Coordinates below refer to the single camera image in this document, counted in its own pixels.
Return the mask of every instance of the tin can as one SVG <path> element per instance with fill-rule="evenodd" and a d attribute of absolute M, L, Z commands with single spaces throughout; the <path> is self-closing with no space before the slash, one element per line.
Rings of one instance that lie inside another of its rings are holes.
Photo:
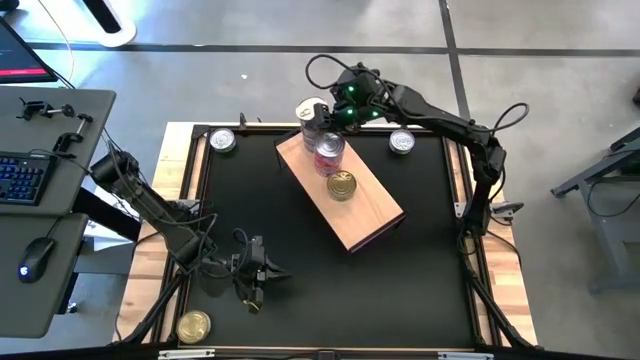
<path fill-rule="evenodd" d="M 302 138 L 304 139 L 304 148 L 311 153 L 315 151 L 316 140 L 321 133 L 318 126 L 311 121 L 315 116 L 315 112 L 313 111 L 313 105 L 315 104 L 327 105 L 327 102 L 322 98 L 312 97 L 303 100 L 300 105 L 296 107 L 296 116 L 298 116 L 298 120 L 300 120 L 300 130 L 302 131 Z"/>
<path fill-rule="evenodd" d="M 391 151 L 396 154 L 408 154 L 411 149 L 413 149 L 415 143 L 416 139 L 413 137 L 413 134 L 404 129 L 392 132 L 389 137 L 389 147 Z"/>
<path fill-rule="evenodd" d="M 329 196 L 336 201 L 347 201 L 353 197 L 356 192 L 355 176 L 348 171 L 339 170 L 327 179 L 327 189 Z"/>
<path fill-rule="evenodd" d="M 178 320 L 177 334 L 185 344 L 202 341 L 211 331 L 211 319 L 202 311 L 194 310 L 182 315 Z"/>
<path fill-rule="evenodd" d="M 335 133 L 323 133 L 316 141 L 313 165 L 318 174 L 328 177 L 340 170 L 344 155 L 345 141 Z"/>
<path fill-rule="evenodd" d="M 233 150 L 236 146 L 236 136 L 233 134 L 233 131 L 221 128 L 211 134 L 209 143 L 215 151 L 226 153 Z"/>

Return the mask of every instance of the monitor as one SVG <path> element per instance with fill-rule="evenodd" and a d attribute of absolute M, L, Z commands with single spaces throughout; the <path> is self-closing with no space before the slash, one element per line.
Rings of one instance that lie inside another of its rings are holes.
<path fill-rule="evenodd" d="M 57 80 L 53 70 L 0 17 L 0 84 Z"/>

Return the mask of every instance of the concrete floor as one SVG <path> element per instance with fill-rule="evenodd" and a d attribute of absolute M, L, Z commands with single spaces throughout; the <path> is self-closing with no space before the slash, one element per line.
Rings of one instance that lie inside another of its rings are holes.
<path fill-rule="evenodd" d="M 111 1 L 138 25 L 135 42 L 145 44 L 451 45 L 438 0 Z M 59 42 L 37 2 L 22 2 L 19 12 L 7 15 L 16 30 L 27 41 Z M 55 8 L 53 0 L 45 3 L 51 4 L 71 39 L 95 39 L 78 2 L 56 0 Z M 635 16 L 640 3 L 633 0 L 449 0 L 447 5 L 459 48 L 640 49 Z M 267 122 L 293 121 L 301 99 L 329 98 L 306 83 L 303 69 L 313 54 L 301 52 L 306 51 L 75 51 L 73 82 L 118 93 L 108 128 L 151 177 L 168 121 L 235 121 L 240 111 Z M 67 73 L 66 51 L 38 53 Z M 539 52 L 459 60 L 468 107 L 479 122 L 493 124 L 517 101 L 531 105 L 530 116 L 500 132 L 499 138 L 509 153 L 506 195 L 526 204 L 514 229 L 540 344 L 551 350 L 637 358 L 640 294 L 588 292 L 587 283 L 605 269 L 585 206 L 577 193 L 556 200 L 548 191 L 638 126 L 640 110 L 630 98 L 640 86 L 639 59 L 607 56 L 616 54 L 547 57 Z M 460 96 L 446 54 L 339 57 L 377 67 L 383 77 L 410 84 L 436 106 L 458 111 Z M 329 63 L 313 68 L 318 82 L 334 80 L 339 71 Z M 97 156 L 103 153 L 100 149 Z M 89 286 L 99 294 L 92 290 L 85 311 L 57 317 L 44 339 L 0 340 L 0 351 L 109 342 L 124 280 L 86 275 L 79 284 L 74 299 L 82 298 Z"/>

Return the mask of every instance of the wooden board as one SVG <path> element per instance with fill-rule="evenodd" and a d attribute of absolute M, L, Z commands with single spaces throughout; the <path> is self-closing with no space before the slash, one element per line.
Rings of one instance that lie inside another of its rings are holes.
<path fill-rule="evenodd" d="M 177 199 L 182 186 L 182 179 L 186 168 L 191 132 L 194 125 L 211 124 L 222 126 L 236 126 L 237 123 L 194 123 L 194 122 L 171 122 L 167 124 L 164 141 L 160 150 L 158 165 L 153 179 L 153 189 L 165 199 Z M 295 126 L 296 124 L 250 124 L 249 126 Z M 198 149 L 204 151 L 206 142 L 204 139 L 198 143 Z M 461 167 L 456 156 L 455 144 L 449 142 L 451 153 L 451 165 L 453 168 L 454 180 L 457 193 L 462 195 L 460 201 L 464 199 L 464 186 L 462 183 Z M 200 174 L 200 164 L 194 164 L 192 179 L 198 179 Z M 189 198 L 195 195 L 196 182 L 193 181 L 189 191 Z M 503 195 L 500 193 L 497 201 L 502 201 Z M 513 234 L 508 227 L 502 227 L 496 223 L 491 223 L 489 229 L 497 235 L 502 236 L 510 243 L 514 243 Z M 143 224 L 140 237 L 153 232 L 148 224 Z M 522 280 L 522 273 L 518 264 L 518 258 L 511 249 L 501 244 L 492 237 L 483 239 L 484 251 L 489 268 L 489 276 L 494 297 L 498 306 L 505 313 L 520 334 L 529 342 L 537 343 L 536 334 L 531 320 L 527 294 Z M 125 289 L 125 294 L 120 307 L 120 316 L 117 320 L 118 328 L 123 337 L 126 337 L 142 320 L 147 311 L 157 299 L 164 261 L 167 250 L 161 236 L 141 244 L 136 249 L 134 255 L 129 281 Z M 166 339 L 173 320 L 173 310 L 175 309 L 175 296 L 167 307 L 165 316 L 165 326 L 163 327 L 161 339 Z M 476 296 L 479 318 L 481 323 L 481 333 L 485 341 L 490 343 L 490 332 L 487 319 L 487 312 L 480 299 Z"/>
<path fill-rule="evenodd" d="M 398 203 L 348 142 L 340 168 L 353 174 L 358 185 L 353 198 L 344 202 L 329 197 L 327 179 L 316 173 L 313 154 L 304 148 L 302 134 L 277 149 L 347 250 L 357 250 L 404 217 Z"/>

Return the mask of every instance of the gray desk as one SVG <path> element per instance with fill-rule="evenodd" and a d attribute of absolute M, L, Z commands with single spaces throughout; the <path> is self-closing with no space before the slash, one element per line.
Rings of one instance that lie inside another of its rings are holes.
<path fill-rule="evenodd" d="M 76 113 L 93 117 L 93 122 L 82 129 L 84 140 L 72 144 L 69 152 L 84 167 L 100 140 L 116 94 L 106 90 L 68 90 L 37 87 L 0 86 L 0 151 L 28 152 L 32 149 L 51 151 L 58 136 L 75 132 L 80 125 L 77 118 L 55 114 L 52 118 L 34 116 L 30 121 L 16 119 L 22 111 L 20 97 L 25 101 L 47 101 L 54 108 L 64 104 L 74 107 Z M 68 161 L 58 161 L 55 172 L 38 206 L 16 206 L 0 204 L 0 215 L 45 215 L 68 214 L 84 179 L 84 171 Z"/>
<path fill-rule="evenodd" d="M 54 229 L 47 271 L 32 284 L 18 280 L 18 262 L 31 240 L 46 235 L 55 217 L 0 216 L 0 336 L 42 337 L 65 296 L 89 217 L 71 214 Z"/>
<path fill-rule="evenodd" d="M 0 86 L 0 151 L 51 151 L 58 137 L 75 132 L 77 118 L 55 114 L 52 118 L 34 116 L 17 119 L 25 101 L 46 101 L 54 108 L 70 104 L 76 113 L 93 117 L 85 124 L 83 142 L 72 144 L 69 152 L 88 168 L 115 100 L 113 91 L 68 90 L 36 87 Z M 0 336 L 42 337 L 53 315 L 70 295 L 75 283 L 73 268 L 82 235 L 89 218 L 126 238 L 135 240 L 140 224 L 81 188 L 84 170 L 58 159 L 52 177 L 38 206 L 0 205 Z M 64 216 L 52 237 L 56 248 L 43 277 L 32 284 L 18 280 L 18 262 L 33 239 L 45 236 L 57 218 Z"/>

